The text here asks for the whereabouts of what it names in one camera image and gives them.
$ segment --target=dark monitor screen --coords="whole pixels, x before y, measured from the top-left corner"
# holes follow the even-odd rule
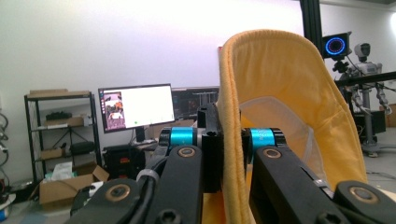
[[[196,119],[199,106],[219,99],[219,87],[173,88],[172,97],[176,119]]]
[[[170,84],[100,88],[105,133],[175,121]]]

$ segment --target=blue ring light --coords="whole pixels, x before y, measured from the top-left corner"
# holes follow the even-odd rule
[[[340,37],[333,37],[329,41],[326,42],[326,52],[331,55],[338,55],[344,51],[346,48],[346,42],[344,39]]]

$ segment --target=monitor screen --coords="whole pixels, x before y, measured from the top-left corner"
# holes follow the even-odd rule
[[[100,88],[105,133],[175,121],[170,84]]]
[[[196,119],[199,106],[218,100],[219,87],[173,88],[172,97],[176,119]]]

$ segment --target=vertical black post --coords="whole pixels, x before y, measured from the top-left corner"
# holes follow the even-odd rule
[[[322,52],[322,30],[319,0],[300,0],[303,12],[304,36]]]

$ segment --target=image on screen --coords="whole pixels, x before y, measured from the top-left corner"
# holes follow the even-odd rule
[[[175,121],[170,84],[100,88],[105,133]]]
[[[219,87],[173,88],[172,96],[176,119],[196,119],[199,106],[219,99]]]

